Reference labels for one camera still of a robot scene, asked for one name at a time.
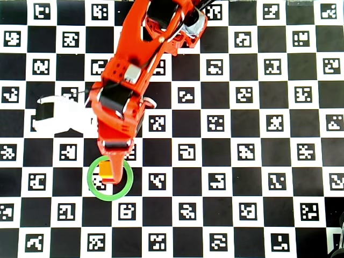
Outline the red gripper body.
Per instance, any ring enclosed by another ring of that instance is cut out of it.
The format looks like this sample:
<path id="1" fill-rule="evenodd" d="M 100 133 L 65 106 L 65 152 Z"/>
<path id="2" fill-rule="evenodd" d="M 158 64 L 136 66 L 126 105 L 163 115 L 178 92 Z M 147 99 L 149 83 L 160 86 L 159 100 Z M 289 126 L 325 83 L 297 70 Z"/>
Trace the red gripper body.
<path id="1" fill-rule="evenodd" d="M 95 82 L 89 91 L 97 117 L 98 148 L 103 155 L 129 153 L 147 109 L 156 102 L 116 82 Z"/>

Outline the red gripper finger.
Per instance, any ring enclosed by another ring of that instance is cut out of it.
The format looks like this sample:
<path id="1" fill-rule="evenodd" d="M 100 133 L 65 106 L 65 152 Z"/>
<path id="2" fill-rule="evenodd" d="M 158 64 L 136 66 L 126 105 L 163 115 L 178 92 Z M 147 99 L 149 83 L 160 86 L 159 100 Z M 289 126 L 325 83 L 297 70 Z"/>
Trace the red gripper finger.
<path id="1" fill-rule="evenodd" d="M 106 183 L 119 184 L 123 178 L 123 168 L 126 152 L 107 152 L 111 166 L 111 175 L 107 177 Z"/>

